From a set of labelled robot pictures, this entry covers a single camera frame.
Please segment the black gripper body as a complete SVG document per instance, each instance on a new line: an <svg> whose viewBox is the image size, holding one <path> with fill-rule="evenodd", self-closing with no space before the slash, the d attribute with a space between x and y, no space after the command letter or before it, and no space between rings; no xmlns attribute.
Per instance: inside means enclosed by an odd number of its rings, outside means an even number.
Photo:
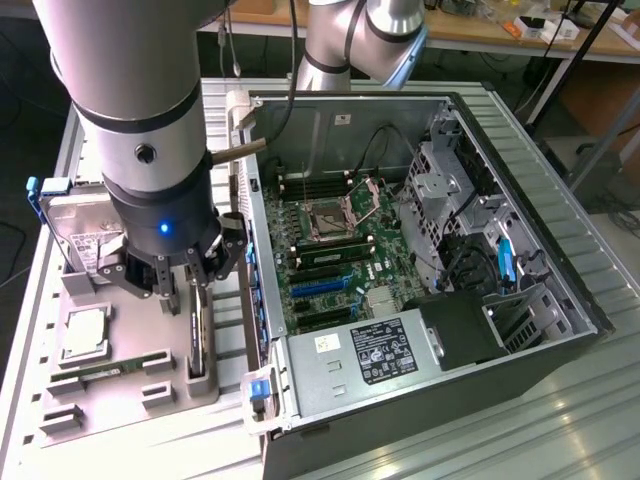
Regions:
<svg viewBox="0 0 640 480"><path fill-rule="evenodd" d="M149 264L166 260L170 268L187 264L186 251L214 230L218 217L212 200L212 154L178 184L156 192L105 185L124 227L125 253Z"/></svg>

